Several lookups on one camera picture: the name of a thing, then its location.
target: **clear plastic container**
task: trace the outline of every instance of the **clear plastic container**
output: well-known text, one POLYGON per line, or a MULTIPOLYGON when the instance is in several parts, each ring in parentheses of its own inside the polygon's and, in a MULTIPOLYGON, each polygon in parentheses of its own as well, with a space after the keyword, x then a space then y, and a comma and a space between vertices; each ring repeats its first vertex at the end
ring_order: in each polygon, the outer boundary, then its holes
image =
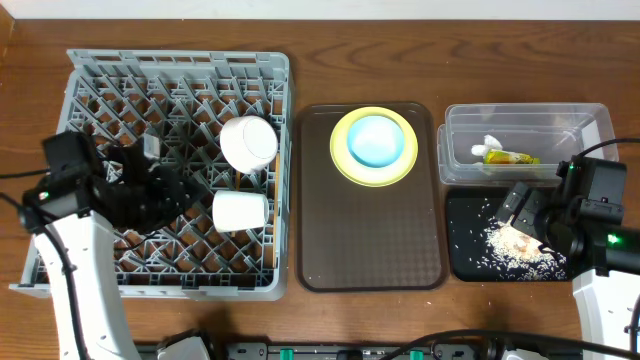
MULTIPOLYGON (((448 185, 510 186, 525 181, 553 186, 556 168, 571 155, 615 138, 609 111, 602 104, 472 104, 452 105, 438 129, 438 170, 448 185), (506 151, 540 159, 537 165, 484 165, 471 153, 484 136, 498 139, 506 151)), ((610 145, 590 157, 618 161, 610 145)))

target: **cup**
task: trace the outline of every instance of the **cup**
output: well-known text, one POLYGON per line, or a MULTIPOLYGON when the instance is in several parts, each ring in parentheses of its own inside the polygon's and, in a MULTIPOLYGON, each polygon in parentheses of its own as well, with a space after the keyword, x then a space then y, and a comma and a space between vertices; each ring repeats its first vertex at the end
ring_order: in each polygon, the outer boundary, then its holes
POLYGON ((262 194, 219 190, 211 208, 217 232, 263 227, 269 220, 269 200, 262 194))
POLYGON ((257 116, 227 121, 220 132, 220 148, 229 165, 253 174, 265 168, 278 152, 278 138, 268 122, 257 116))

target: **green connector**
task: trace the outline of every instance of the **green connector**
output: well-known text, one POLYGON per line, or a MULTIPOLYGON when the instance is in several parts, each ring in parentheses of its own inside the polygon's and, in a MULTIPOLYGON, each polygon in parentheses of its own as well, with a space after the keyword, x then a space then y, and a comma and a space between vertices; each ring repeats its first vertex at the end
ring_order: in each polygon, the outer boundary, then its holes
POLYGON ((292 349, 280 350, 280 360, 293 360, 293 350, 292 349))
POLYGON ((422 351, 412 350, 409 352, 409 360, 424 360, 424 353, 422 351))

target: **brown tray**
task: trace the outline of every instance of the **brown tray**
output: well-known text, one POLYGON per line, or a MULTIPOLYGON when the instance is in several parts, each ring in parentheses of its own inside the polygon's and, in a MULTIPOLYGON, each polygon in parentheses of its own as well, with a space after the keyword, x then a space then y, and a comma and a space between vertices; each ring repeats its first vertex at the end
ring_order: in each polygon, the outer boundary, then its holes
POLYGON ((317 105, 296 117, 297 276, 314 292, 428 290, 447 277, 436 221, 436 146, 429 111, 416 103, 317 105), (370 188, 345 178, 329 138, 346 113, 382 106, 402 115, 418 138, 413 169, 370 188))

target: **green light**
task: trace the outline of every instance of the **green light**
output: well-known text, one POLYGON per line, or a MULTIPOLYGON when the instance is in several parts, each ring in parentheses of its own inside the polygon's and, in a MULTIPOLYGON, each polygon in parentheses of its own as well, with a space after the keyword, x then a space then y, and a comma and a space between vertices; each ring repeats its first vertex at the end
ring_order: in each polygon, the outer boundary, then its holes
POLYGON ((607 236, 607 241, 609 241, 610 244, 617 244, 621 239, 613 234, 609 234, 609 236, 607 236))

